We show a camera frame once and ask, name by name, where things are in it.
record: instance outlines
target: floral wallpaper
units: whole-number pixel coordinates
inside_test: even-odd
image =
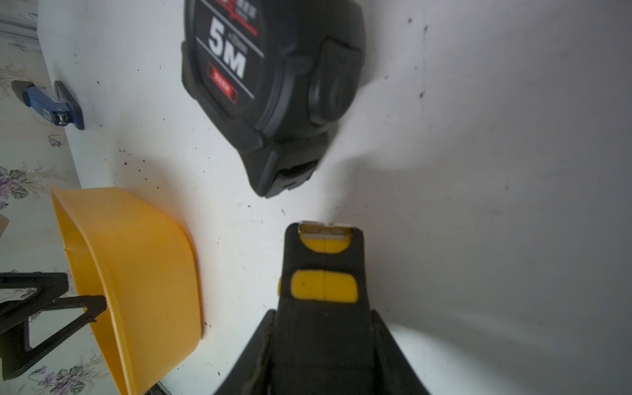
[[[9,205],[6,200],[9,197],[24,199],[32,197],[33,201],[40,198],[40,194],[48,194],[49,187],[44,180],[64,180],[57,175],[55,168],[44,169],[44,165],[37,161],[37,167],[33,171],[28,170],[28,164],[24,163],[19,169],[7,170],[0,166],[0,210]]]
[[[49,371],[48,366],[42,365],[28,375],[28,379],[35,382],[30,388],[37,392],[38,395],[51,393],[54,395],[77,395],[84,389],[90,392],[95,382],[103,379],[107,373],[102,369],[103,356],[96,350],[93,350],[88,362],[84,362],[84,357],[79,358],[78,363],[70,369],[59,369],[58,371]],[[18,390],[20,395],[26,384]]]
[[[0,35],[0,272],[66,272],[75,296],[50,188],[80,188],[66,133],[43,122],[13,93],[11,81],[50,87],[36,40]],[[24,300],[34,289],[0,289],[0,303]],[[41,343],[82,311],[55,310],[29,318],[31,345]],[[23,375],[0,380],[2,395],[115,395],[118,393],[87,325]]]

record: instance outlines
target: black plastic stand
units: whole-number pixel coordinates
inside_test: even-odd
[[[66,273],[0,273],[0,288],[35,288],[24,300],[0,303],[0,358],[3,380],[15,379],[35,365],[64,340],[106,310],[104,296],[60,298],[68,291]],[[28,341],[28,318],[40,311],[86,308],[86,312],[31,348]]]

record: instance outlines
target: white surface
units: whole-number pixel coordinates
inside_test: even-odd
[[[209,326],[168,388],[221,383],[276,305],[285,227],[311,219],[364,230],[372,305],[433,394],[624,392],[629,2],[362,5],[363,87],[312,179],[265,200],[182,87],[181,1],[42,0],[82,186],[136,193],[197,250]]]

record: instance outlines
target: black tape measure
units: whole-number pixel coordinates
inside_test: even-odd
[[[364,62],[351,0],[187,0],[182,81],[271,197],[311,177]]]

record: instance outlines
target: red label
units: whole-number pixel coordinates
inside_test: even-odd
[[[239,92],[233,89],[233,86],[227,79],[224,78],[222,73],[220,73],[212,64],[208,64],[207,73],[209,77],[217,86],[228,96],[228,99],[231,99],[231,102],[237,104],[237,97],[239,96]]]
[[[253,36],[257,36],[257,31],[255,30],[255,28],[253,28],[248,22],[240,17],[237,12],[235,12],[235,2],[237,2],[237,5],[242,10],[246,11],[246,13],[249,13],[251,15],[251,18],[254,19],[255,15],[257,14],[257,9],[254,8],[252,4],[248,3],[248,1],[245,0],[217,0],[217,2],[230,13],[230,19],[237,20],[237,22],[239,22],[241,26],[245,27],[246,30],[248,30]]]

